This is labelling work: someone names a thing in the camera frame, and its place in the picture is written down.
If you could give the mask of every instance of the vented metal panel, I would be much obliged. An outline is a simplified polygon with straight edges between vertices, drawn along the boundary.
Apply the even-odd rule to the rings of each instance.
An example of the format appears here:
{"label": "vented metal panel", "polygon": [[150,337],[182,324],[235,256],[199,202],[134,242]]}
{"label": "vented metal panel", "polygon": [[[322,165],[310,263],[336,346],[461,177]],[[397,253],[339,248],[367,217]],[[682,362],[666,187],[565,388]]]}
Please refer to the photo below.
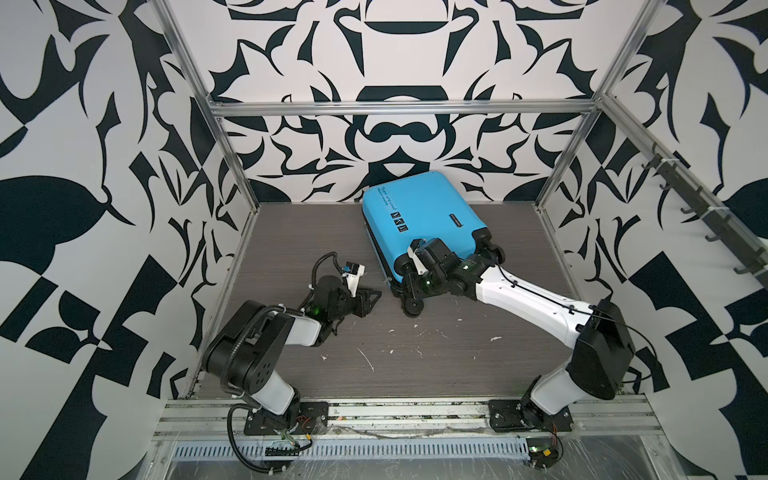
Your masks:
{"label": "vented metal panel", "polygon": [[[311,449],[298,455],[304,460],[389,460],[420,458],[508,458],[528,459],[524,439],[317,439]],[[264,460],[264,448],[288,446],[273,440],[238,442],[246,457]],[[234,459],[226,440],[179,442],[174,451],[177,462]],[[270,456],[269,460],[293,460],[296,456]]]}

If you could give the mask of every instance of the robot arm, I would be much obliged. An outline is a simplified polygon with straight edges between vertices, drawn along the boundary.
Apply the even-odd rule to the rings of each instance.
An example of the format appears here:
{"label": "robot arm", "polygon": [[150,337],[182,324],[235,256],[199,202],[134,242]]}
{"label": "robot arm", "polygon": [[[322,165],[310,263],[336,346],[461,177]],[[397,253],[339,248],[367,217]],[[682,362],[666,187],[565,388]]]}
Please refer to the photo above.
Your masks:
{"label": "robot arm", "polygon": [[371,312],[382,293],[358,286],[364,268],[348,263],[342,278],[321,277],[302,311],[246,301],[206,349],[204,370],[223,379],[227,391],[263,409],[272,429],[290,430],[300,394],[275,371],[277,360],[285,345],[319,346],[336,334],[345,316]]}
{"label": "robot arm", "polygon": [[501,268],[503,253],[489,242],[466,259],[440,239],[415,240],[410,250],[420,266],[401,268],[416,300],[446,292],[468,296],[514,313],[573,349],[568,361],[528,387],[513,422],[518,429],[546,429],[579,399],[615,397],[635,351],[618,307],[607,300],[592,306],[517,278]]}

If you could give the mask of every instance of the cable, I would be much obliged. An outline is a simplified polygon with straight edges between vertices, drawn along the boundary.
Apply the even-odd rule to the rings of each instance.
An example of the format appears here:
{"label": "cable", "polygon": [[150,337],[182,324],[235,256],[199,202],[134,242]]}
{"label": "cable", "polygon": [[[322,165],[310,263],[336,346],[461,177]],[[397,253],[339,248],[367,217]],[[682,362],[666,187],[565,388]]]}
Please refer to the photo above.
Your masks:
{"label": "cable", "polygon": [[243,395],[243,401],[251,405],[252,408],[260,408],[261,405],[256,403],[256,401],[250,398],[249,396],[245,395],[242,389],[239,389],[237,387],[235,388],[230,387],[230,368],[234,363],[235,357],[237,356],[237,352],[240,350],[240,347],[243,345],[243,343],[245,343],[246,338],[253,336],[253,334],[256,331],[256,327],[260,324],[260,322],[262,322],[266,318],[266,316],[271,312],[282,313],[283,311],[288,311],[288,310],[282,306],[277,306],[277,305],[265,306],[264,308],[259,310],[259,312],[256,315],[251,317],[251,319],[248,320],[248,323],[245,325],[245,327],[240,331],[240,334],[238,334],[234,347],[230,352],[230,356],[229,358],[227,358],[227,362],[224,363],[224,368],[221,370],[221,374],[219,375],[219,385],[221,389],[224,392],[230,393],[231,395],[238,395],[238,396]]}
{"label": "cable", "polygon": [[250,406],[246,405],[245,403],[235,403],[230,407],[230,411],[227,413],[227,438],[230,440],[230,446],[232,447],[232,452],[235,454],[238,460],[240,460],[240,463],[245,465],[248,469],[253,470],[257,473],[266,473],[266,474],[273,474],[273,473],[282,473],[284,470],[275,470],[274,468],[266,468],[259,465],[256,465],[255,463],[252,463],[248,458],[245,458],[245,455],[240,451],[239,448],[237,448],[237,443],[235,443],[235,433],[232,428],[232,414],[235,410],[238,409],[245,409],[250,411]]}
{"label": "cable", "polygon": [[[545,300],[549,300],[550,302],[554,303],[555,305],[558,305],[558,306],[561,306],[561,307],[563,307],[563,308],[567,309],[567,310],[568,310],[569,312],[571,312],[571,313],[581,313],[581,314],[583,314],[583,315],[596,316],[596,317],[597,317],[597,318],[599,318],[599,319],[607,320],[607,321],[609,321],[609,322],[613,322],[613,323],[616,323],[617,325],[622,325],[622,326],[625,326],[625,327],[627,327],[628,329],[630,329],[630,330],[632,330],[633,332],[635,332],[637,335],[639,335],[639,336],[643,337],[643,340],[645,340],[645,341],[646,341],[646,343],[647,343],[647,344],[648,344],[648,346],[650,347],[650,350],[653,352],[653,354],[654,354],[654,358],[655,358],[655,359],[658,359],[658,358],[659,358],[659,357],[658,357],[658,355],[656,354],[656,347],[654,346],[653,342],[651,342],[651,341],[648,339],[648,337],[646,337],[645,335],[643,335],[643,333],[642,333],[640,330],[638,330],[638,329],[634,328],[633,326],[629,326],[629,325],[627,325],[626,323],[618,322],[617,320],[614,320],[614,319],[610,318],[609,316],[605,316],[605,315],[607,315],[607,313],[606,313],[606,312],[601,312],[601,311],[600,311],[600,310],[598,310],[597,308],[595,308],[595,309],[594,309],[594,312],[592,312],[592,313],[589,313],[589,312],[582,312],[581,310],[576,310],[575,308],[573,308],[573,306],[569,306],[569,305],[565,305],[564,303],[560,303],[560,302],[558,302],[558,301],[556,301],[556,300],[553,300],[553,299],[549,298],[549,297],[548,297],[548,296],[546,296],[546,295],[542,295],[542,294],[541,294],[541,293],[539,293],[539,292],[536,292],[536,291],[534,291],[534,290],[531,290],[531,289],[529,289],[529,288],[525,288],[524,286],[522,286],[522,285],[521,285],[520,283],[518,283],[517,281],[513,281],[513,280],[510,280],[510,279],[509,279],[509,278],[507,278],[507,276],[505,275],[505,273],[504,273],[504,269],[502,269],[502,266],[501,266],[501,265],[498,265],[498,271],[499,271],[499,272],[502,274],[502,276],[504,277],[504,280],[507,280],[507,281],[508,281],[508,282],[509,282],[509,283],[512,285],[512,287],[513,287],[513,288],[522,288],[522,289],[523,289],[523,290],[525,290],[526,292],[529,292],[529,293],[533,293],[534,295],[540,296],[541,298],[543,298],[543,299],[545,299]],[[640,381],[642,382],[643,380],[649,379],[649,378],[650,378],[652,375],[653,375],[652,373],[649,373],[649,374],[648,374],[648,375],[646,375],[645,377],[641,378],[641,379],[640,379]],[[635,380],[626,381],[626,382],[622,382],[622,383],[623,383],[623,384],[624,384],[624,383],[634,383],[634,382],[636,382],[636,381],[637,381],[637,380],[635,379]]]}
{"label": "cable", "polygon": [[558,437],[558,427],[554,423],[552,424],[552,435],[554,435],[554,443],[558,446],[558,462],[559,462],[565,456],[565,444],[560,441],[560,437]]}
{"label": "cable", "polygon": [[275,456],[294,455],[296,453],[303,452],[304,450],[307,450],[309,447],[311,447],[314,444],[314,442],[312,441],[312,437],[310,437],[309,435],[306,436],[306,439],[309,440],[310,442],[307,443],[304,446],[301,446],[301,447],[297,448],[297,449],[290,449],[290,450],[286,449],[286,450],[283,450],[283,449],[277,449],[277,448],[274,448],[274,447],[266,447],[264,449],[264,453],[266,455],[268,452],[271,452]]}
{"label": "cable", "polygon": [[304,301],[299,305],[299,309],[301,310],[304,308],[307,303],[310,302],[312,299],[312,296],[315,293],[315,286],[317,286],[317,269],[320,268],[320,264],[324,261],[328,260],[329,258],[333,258],[333,266],[336,268],[336,270],[339,272],[339,274],[344,274],[344,270],[341,269],[339,266],[339,254],[336,252],[328,252],[322,257],[320,257],[316,262],[315,265],[312,267],[312,287],[310,288],[310,292],[306,295],[306,298]]}
{"label": "cable", "polygon": [[[230,407],[230,410],[227,413],[227,438],[230,440],[230,447],[232,447],[232,452],[235,454],[237,459],[240,460],[240,463],[245,465],[247,468],[249,468],[250,470],[253,470],[254,472],[257,472],[257,473],[266,473],[266,474],[272,475],[272,474],[275,474],[275,473],[285,472],[285,467],[283,467],[280,470],[275,470],[274,468],[262,467],[260,465],[256,465],[255,463],[252,463],[248,458],[245,457],[245,455],[243,455],[243,453],[237,447],[237,443],[235,443],[234,428],[232,426],[232,414],[235,412],[235,410],[239,410],[239,409],[244,409],[244,410],[250,411],[250,406],[246,405],[245,403],[236,403],[236,404],[234,404],[234,405],[232,405]],[[296,453],[299,453],[299,452],[303,452],[304,450],[307,450],[310,447],[312,447],[312,445],[314,443],[312,441],[312,437],[310,437],[309,435],[306,436],[306,439],[309,440],[310,442],[307,443],[304,446],[299,447],[298,449],[291,449],[291,450],[285,450],[285,451],[283,451],[282,449],[272,449],[272,450],[275,453],[281,454],[281,456],[293,455],[293,454],[296,454]]]}

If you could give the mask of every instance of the patterned wallpaper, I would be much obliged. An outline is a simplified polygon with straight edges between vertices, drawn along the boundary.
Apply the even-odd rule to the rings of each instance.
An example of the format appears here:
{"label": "patterned wallpaper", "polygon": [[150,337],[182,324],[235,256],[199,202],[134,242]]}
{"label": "patterned wallpaper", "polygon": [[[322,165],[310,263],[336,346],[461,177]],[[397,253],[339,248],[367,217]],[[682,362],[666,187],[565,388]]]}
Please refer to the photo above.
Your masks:
{"label": "patterned wallpaper", "polygon": [[3,478],[131,478],[249,212],[144,0],[0,5]]}
{"label": "patterned wallpaper", "polygon": [[[616,90],[763,239],[767,20],[760,0],[670,0]],[[768,475],[768,292],[646,161],[601,117],[547,205],[558,243],[584,297],[611,295],[654,342],[658,358],[637,341],[627,388],[647,393],[687,473]]]}
{"label": "patterned wallpaper", "polygon": [[359,200],[438,170],[468,200],[535,200],[578,114],[228,118],[260,201]]}
{"label": "patterned wallpaper", "polygon": [[[220,102],[590,98],[642,1],[170,0]],[[577,114],[228,118],[260,201],[353,201],[440,170],[535,200]]]}
{"label": "patterned wallpaper", "polygon": [[591,96],[641,0],[170,0],[216,101]]}

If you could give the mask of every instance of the gray floor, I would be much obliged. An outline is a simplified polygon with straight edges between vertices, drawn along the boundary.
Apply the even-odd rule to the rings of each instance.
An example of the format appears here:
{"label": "gray floor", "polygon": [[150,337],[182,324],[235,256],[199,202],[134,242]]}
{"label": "gray floor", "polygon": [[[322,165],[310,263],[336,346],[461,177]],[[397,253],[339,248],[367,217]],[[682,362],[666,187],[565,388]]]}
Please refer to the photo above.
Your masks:
{"label": "gray floor", "polygon": [[[472,208],[507,253],[507,270],[571,295],[532,205]],[[519,395],[570,354],[538,327],[465,297],[427,299],[419,318],[403,315],[354,204],[263,205],[225,319],[248,299],[298,305],[312,265],[331,250],[342,265],[364,264],[361,285],[384,296],[366,318],[348,316],[321,347],[284,349],[277,371],[303,397]],[[333,274],[330,261],[323,274]],[[221,396],[217,380],[207,376],[198,398]]]}

